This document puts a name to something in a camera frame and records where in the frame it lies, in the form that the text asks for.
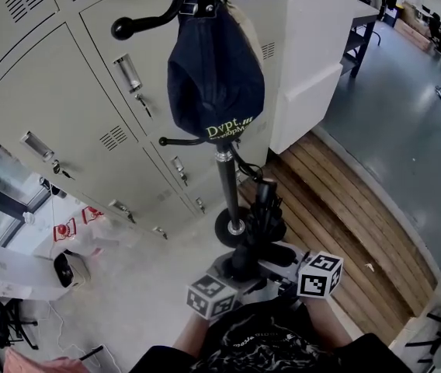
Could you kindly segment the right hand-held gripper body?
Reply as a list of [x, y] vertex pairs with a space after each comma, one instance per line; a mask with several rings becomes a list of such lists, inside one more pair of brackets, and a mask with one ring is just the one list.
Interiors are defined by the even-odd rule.
[[329, 253], [307, 253], [298, 265], [296, 279], [281, 284], [278, 295], [326, 299], [340, 283], [343, 263], [343, 258]]

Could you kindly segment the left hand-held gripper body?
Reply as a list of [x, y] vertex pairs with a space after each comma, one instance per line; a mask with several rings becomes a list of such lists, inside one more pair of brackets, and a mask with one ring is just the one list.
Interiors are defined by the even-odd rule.
[[186, 287], [186, 304], [206, 320], [216, 320], [257, 300], [257, 293], [245, 292], [255, 280], [246, 282], [203, 274]]

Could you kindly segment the black umbrella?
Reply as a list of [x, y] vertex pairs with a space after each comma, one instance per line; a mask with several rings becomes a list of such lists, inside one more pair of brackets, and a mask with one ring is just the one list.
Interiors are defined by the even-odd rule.
[[260, 276], [259, 261], [287, 268], [297, 258], [296, 253], [278, 244], [286, 234], [286, 223], [277, 196], [277, 183], [255, 171], [253, 164], [243, 163], [240, 170], [256, 184], [255, 200], [251, 203], [245, 222], [245, 239], [235, 247], [231, 257], [232, 277], [248, 281]]

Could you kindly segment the black coat rack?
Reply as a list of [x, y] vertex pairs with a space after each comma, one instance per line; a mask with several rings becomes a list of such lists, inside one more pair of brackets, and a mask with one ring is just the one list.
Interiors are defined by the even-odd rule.
[[[222, 2], [227, 6], [227, 0], [172, 0], [171, 5], [160, 16], [149, 16], [140, 19], [121, 17], [117, 19], [111, 26], [111, 34], [116, 40], [128, 40], [137, 33], [164, 26], [174, 19], [179, 21], [180, 15], [194, 16], [196, 18], [211, 17], [215, 13], [217, 2]], [[209, 143], [195, 136], [190, 136], [189, 139], [161, 137], [158, 143], [161, 146], [194, 146]], [[229, 247], [236, 247], [246, 237], [245, 222], [248, 210], [245, 207], [240, 207], [238, 204], [237, 178], [235, 173], [236, 169], [240, 169], [241, 164], [245, 163], [245, 161], [238, 156], [232, 143], [233, 141], [212, 144], [215, 147], [215, 160], [227, 203], [226, 209], [217, 216], [215, 232], [221, 243]]]

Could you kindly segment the person's right forearm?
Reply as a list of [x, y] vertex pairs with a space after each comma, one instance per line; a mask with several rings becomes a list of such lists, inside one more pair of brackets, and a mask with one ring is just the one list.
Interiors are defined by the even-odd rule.
[[328, 350], [351, 344], [352, 337], [340, 323], [327, 300], [323, 298], [304, 298], [303, 301], [315, 332]]

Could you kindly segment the person's left forearm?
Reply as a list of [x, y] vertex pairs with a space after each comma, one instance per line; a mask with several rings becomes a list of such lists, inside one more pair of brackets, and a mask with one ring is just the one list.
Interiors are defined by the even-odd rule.
[[172, 347], [198, 358], [209, 327], [208, 320], [193, 313]]

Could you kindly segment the wooden steps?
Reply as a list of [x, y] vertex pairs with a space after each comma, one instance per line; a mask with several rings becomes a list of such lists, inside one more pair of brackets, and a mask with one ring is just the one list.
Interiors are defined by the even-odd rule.
[[275, 180], [285, 240], [344, 260], [332, 297], [364, 332], [391, 344], [427, 307], [438, 281], [420, 248], [373, 191], [316, 135], [262, 168]]

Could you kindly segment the person's black printed shirt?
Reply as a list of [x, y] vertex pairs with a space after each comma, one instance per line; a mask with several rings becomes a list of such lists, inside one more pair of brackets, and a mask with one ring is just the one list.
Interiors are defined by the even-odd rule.
[[210, 322], [198, 358], [155, 345], [129, 373], [412, 373], [373, 333], [328, 350], [303, 299], [243, 305]]

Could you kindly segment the clear water jug red cap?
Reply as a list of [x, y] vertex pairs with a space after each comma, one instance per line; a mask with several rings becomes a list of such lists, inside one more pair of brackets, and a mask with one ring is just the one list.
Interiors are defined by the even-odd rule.
[[125, 243], [132, 243], [136, 240], [136, 232], [132, 228], [107, 217], [91, 206], [84, 207], [81, 213], [82, 221], [91, 230], [94, 239]]
[[103, 251], [90, 227], [75, 217], [53, 227], [53, 241], [56, 249], [68, 250], [80, 256], [97, 256]]

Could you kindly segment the black power strip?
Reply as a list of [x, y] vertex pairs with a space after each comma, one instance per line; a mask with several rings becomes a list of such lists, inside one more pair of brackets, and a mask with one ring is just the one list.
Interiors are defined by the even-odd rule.
[[95, 356], [97, 353], [99, 353], [100, 351], [102, 351], [104, 349], [103, 345], [99, 345], [96, 348], [93, 348], [90, 352], [88, 352], [87, 354], [84, 354], [82, 357], [79, 358], [80, 361], [85, 361], [93, 356]]

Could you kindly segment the small white heater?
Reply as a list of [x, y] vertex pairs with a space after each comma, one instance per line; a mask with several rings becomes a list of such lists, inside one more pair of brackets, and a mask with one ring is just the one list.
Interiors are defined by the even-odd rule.
[[91, 278], [82, 257], [68, 250], [54, 259], [54, 269], [63, 288], [81, 286]]

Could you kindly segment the white block cabinet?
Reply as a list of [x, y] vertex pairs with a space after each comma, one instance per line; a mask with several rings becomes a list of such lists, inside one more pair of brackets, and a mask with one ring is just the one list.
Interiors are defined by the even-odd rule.
[[287, 0], [273, 152], [284, 152], [322, 121], [342, 74], [353, 20], [377, 14], [360, 0]]

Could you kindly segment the black thermos cup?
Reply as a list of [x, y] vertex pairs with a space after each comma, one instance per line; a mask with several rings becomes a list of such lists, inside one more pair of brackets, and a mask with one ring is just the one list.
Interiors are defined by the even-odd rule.
[[55, 185], [52, 185], [49, 180], [47, 180], [44, 177], [39, 178], [40, 185], [45, 188], [51, 195], [55, 197], [59, 197], [61, 199], [66, 198], [67, 193], [63, 191], [62, 189], [56, 187]]

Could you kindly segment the pink cloth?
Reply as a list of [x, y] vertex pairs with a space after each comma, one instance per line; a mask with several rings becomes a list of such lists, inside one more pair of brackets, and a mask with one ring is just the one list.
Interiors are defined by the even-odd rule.
[[79, 359], [59, 357], [51, 361], [34, 361], [13, 348], [5, 351], [3, 373], [90, 373]]

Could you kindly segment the navy cap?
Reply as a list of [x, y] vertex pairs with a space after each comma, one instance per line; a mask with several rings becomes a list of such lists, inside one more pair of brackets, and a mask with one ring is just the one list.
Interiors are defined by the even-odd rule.
[[239, 138], [262, 113], [259, 60], [224, 3], [216, 3], [211, 17], [179, 16], [167, 90], [175, 125], [211, 144]]

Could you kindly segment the white cardboard box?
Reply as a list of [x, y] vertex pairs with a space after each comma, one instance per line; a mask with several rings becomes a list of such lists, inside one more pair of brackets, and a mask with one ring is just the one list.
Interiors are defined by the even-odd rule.
[[52, 260], [0, 247], [0, 297], [50, 302], [67, 292]]

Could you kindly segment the grey metal locker cabinet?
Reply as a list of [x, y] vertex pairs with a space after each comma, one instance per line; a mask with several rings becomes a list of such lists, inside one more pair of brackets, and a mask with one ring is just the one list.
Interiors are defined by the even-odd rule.
[[[62, 190], [133, 227], [168, 236], [224, 198], [209, 143], [172, 118], [168, 59], [179, 21], [116, 40], [121, 18], [172, 0], [0, 0], [0, 145]], [[262, 159], [286, 0], [227, 0], [265, 79], [262, 113], [233, 141]]]

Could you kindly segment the brown cardboard box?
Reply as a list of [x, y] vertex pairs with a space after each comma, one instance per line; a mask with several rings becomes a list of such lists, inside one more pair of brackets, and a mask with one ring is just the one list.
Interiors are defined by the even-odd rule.
[[396, 19], [394, 29], [405, 39], [424, 52], [428, 52], [432, 47], [429, 27], [416, 15], [415, 7], [408, 1], [404, 1], [401, 6], [397, 6], [400, 12]]

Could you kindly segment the dark frame table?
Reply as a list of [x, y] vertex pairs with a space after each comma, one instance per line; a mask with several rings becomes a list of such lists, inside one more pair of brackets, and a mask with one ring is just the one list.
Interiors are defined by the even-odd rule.
[[370, 38], [375, 33], [378, 36], [378, 44], [381, 42], [380, 35], [374, 31], [377, 15], [360, 16], [352, 21], [346, 47], [340, 61], [342, 65], [341, 75], [349, 73], [355, 78], [369, 46]]

